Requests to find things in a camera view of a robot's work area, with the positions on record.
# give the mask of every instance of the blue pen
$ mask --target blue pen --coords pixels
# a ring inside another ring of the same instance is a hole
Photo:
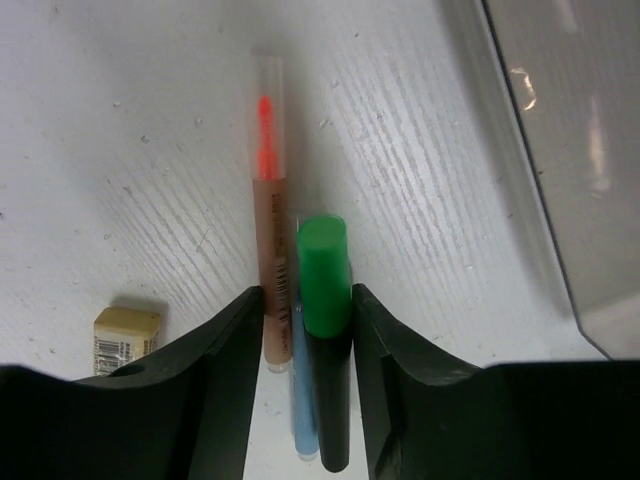
[[[293,409],[296,451],[301,460],[310,462],[318,455],[318,433],[313,413],[311,365],[304,335],[300,286],[296,285],[293,302]]]

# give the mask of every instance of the green marker cap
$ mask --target green marker cap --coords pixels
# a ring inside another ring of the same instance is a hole
[[[338,336],[351,319],[347,225],[335,215],[308,219],[298,231],[304,326],[319,338]]]

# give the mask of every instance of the white table surface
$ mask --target white table surface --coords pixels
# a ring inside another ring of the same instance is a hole
[[[106,306],[159,310],[170,341],[256,283],[255,46],[288,65],[292,207],[344,216],[356,281],[472,363],[601,358],[575,326],[475,7],[5,2],[0,361],[88,376]],[[334,478],[365,478],[353,397],[352,461]],[[245,478],[329,477],[297,459],[287,377],[262,365]]]

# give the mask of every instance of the transparent pen cap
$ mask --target transparent pen cap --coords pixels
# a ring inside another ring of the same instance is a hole
[[[251,175],[259,180],[285,177],[282,58],[258,54],[252,112]]]

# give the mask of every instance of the green and black marker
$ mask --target green and black marker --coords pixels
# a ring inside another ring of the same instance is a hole
[[[351,272],[347,226],[334,215],[308,219],[297,238],[304,326],[322,464],[349,464]]]

